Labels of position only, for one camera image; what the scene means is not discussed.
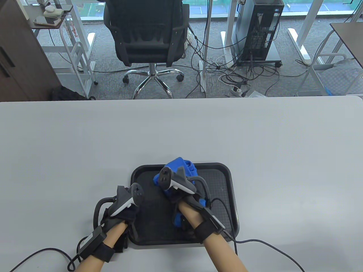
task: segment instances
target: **gray carpet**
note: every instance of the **gray carpet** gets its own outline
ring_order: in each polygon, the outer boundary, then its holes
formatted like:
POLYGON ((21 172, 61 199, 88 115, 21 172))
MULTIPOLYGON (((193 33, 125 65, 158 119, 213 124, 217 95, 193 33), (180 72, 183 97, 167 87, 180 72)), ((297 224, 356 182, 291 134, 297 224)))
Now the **gray carpet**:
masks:
MULTIPOLYGON (((345 18, 334 18, 325 17, 316 19, 313 27, 304 43, 308 53, 312 57, 319 44, 325 38, 327 33, 331 30, 329 23, 331 22, 343 22, 345 18)), ((280 23, 280 30, 276 38, 275 44, 280 57, 283 62, 283 66, 279 68, 281 75, 298 75, 303 73, 306 68, 297 62, 295 59, 299 59, 299 55, 293 46, 288 34, 287 28, 295 28, 299 31, 303 23, 303 18, 282 18, 280 23)), ((204 33, 205 22, 204 21, 192 21, 190 23, 195 34, 202 39, 204 33)), ((209 45, 212 47, 221 47, 220 31, 226 29, 226 20, 214 20, 211 25, 211 33, 209 38, 209 45)), ((96 61, 96 71, 114 71, 125 69, 123 63, 116 57, 114 40, 109 32, 109 30, 103 24, 86 24, 85 29, 87 33, 95 32, 96 40, 92 49, 90 59, 96 61)), ((61 45, 61 40, 59 33, 56 30, 52 30, 52 37, 56 45, 61 45)), ((47 31, 41 31, 38 36, 38 40, 41 45, 51 45, 52 42, 49 38, 49 33, 47 31)), ((326 51, 331 51, 336 42, 338 41, 337 36, 334 34, 330 38, 330 41, 326 45, 326 51)), ((341 48, 342 52, 350 53, 343 46, 341 48)), ((191 56, 193 54, 193 49, 188 47, 186 51, 186 58, 180 59, 175 62, 177 65, 190 66, 191 56)), ((217 57, 223 55, 222 49, 209 49, 208 58, 215 60, 217 57)), ((47 53, 52 65, 64 65, 68 64, 63 60, 59 54, 47 53)), ((133 67, 143 66, 145 64, 134 64, 133 67)), ((193 66, 197 68, 198 58, 193 58, 193 66)), ((178 82, 175 75, 166 75, 162 79, 170 87, 173 92, 174 98, 185 98, 185 96, 197 85, 196 83, 196 72, 190 68, 186 67, 176 67, 185 73, 185 78, 183 82, 178 82)), ((164 67, 158 67, 158 70, 163 70, 164 67)), ((245 69, 237 68, 236 72, 243 73, 245 69)), ((92 86, 90 95, 95 96, 97 99, 131 99, 135 88, 144 79, 142 76, 130 75, 130 83, 122 83, 122 77, 124 72, 120 73, 96 73, 96 79, 99 84, 97 86, 92 86)), ((249 81, 251 84, 250 94, 252 91, 256 90, 260 93, 264 93, 269 86, 276 82, 278 79, 277 75, 271 77, 258 77, 256 80, 249 81)), ((300 84, 302 77, 284 77, 281 76, 278 83, 275 84, 268 91, 268 96, 295 96, 298 85, 300 84)), ((229 94, 230 87, 218 81, 218 75, 208 74, 206 78, 207 84, 207 97, 226 97, 225 94, 229 94)), ((77 81, 62 81, 62 84, 74 91, 80 90, 80 85, 77 81)), ((305 82, 302 90, 314 90, 316 86, 313 79, 309 76, 308 80, 305 82)), ((200 92, 200 87, 198 87, 189 98, 201 98, 204 95, 200 92)), ((167 98, 165 92, 157 85, 156 82, 150 82, 140 93, 138 99, 163 99, 167 98)))

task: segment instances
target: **phone on shelf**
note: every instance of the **phone on shelf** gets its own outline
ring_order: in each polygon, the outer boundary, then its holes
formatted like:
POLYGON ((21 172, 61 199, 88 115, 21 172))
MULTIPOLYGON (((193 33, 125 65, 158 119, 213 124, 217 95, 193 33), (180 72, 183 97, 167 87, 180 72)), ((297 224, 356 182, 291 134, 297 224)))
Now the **phone on shelf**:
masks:
POLYGON ((34 23, 38 25, 56 26, 61 22, 60 18, 38 16, 34 23))

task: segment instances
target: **office chair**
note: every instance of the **office chair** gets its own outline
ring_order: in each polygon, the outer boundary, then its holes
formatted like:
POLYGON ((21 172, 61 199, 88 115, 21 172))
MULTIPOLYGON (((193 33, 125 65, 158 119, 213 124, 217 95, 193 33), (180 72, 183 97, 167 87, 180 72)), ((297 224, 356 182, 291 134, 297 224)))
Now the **office chair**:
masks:
POLYGON ((130 70, 123 79, 129 83, 129 75, 146 76, 135 89, 136 99, 147 83, 154 79, 173 98, 170 88, 159 78, 177 73, 181 82, 184 73, 178 69, 156 70, 157 63, 170 67, 184 54, 189 24, 189 5, 182 0, 106 0, 103 21, 115 40, 116 55, 126 66, 132 63, 149 63, 149 71, 130 70))

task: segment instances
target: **glass window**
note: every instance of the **glass window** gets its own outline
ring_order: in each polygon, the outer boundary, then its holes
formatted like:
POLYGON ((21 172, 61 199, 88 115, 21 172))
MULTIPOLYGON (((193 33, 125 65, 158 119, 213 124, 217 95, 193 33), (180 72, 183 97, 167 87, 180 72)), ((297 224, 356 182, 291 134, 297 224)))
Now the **glass window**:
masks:
MULTIPOLYGON (((211 0, 213 1, 212 13, 214 15, 225 15, 229 12, 231 0, 211 0)), ((284 12, 308 12, 313 0, 283 0, 285 3, 284 12)), ((353 0, 351 4, 346 4, 349 0, 324 0, 320 7, 321 12, 334 12, 334 14, 348 14, 353 11, 359 0, 353 0)), ((83 17, 101 17, 105 9, 105 3, 82 3, 77 2, 78 11, 83 17)), ((184 0, 183 3, 190 5, 191 17, 198 17, 198 15, 205 16, 207 14, 207 0, 184 0)))

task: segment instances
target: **blue floor outside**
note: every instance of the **blue floor outside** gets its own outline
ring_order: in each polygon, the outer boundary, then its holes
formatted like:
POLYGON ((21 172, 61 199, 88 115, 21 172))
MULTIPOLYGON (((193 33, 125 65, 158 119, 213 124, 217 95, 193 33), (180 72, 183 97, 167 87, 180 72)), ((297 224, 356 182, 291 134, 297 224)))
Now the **blue floor outside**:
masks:
MULTIPOLYGON (((284 8, 284 12, 301 12, 301 11, 309 11, 311 3, 298 3, 298 4, 286 4, 284 8)), ((212 7, 212 13, 228 13, 228 8, 223 5, 214 5, 212 7)), ((323 3, 320 7, 320 11, 351 11, 349 5, 345 5, 343 3, 323 3)), ((206 14, 207 6, 190 6, 190 14, 206 14)))
MULTIPOLYGON (((77 5, 79 13, 82 17, 86 16, 94 16, 101 17, 103 16, 103 10, 105 8, 104 3, 84 3, 82 5, 77 5)), ((288 3, 285 4, 284 12, 307 12, 311 3, 288 3)), ((228 6, 225 5, 213 5, 212 13, 213 14, 221 14, 228 13, 228 6)), ((323 3, 320 7, 320 11, 351 11, 350 5, 344 5, 343 3, 323 3)), ((190 6, 190 14, 191 15, 200 15, 207 14, 207 6, 206 5, 191 5, 190 6)))

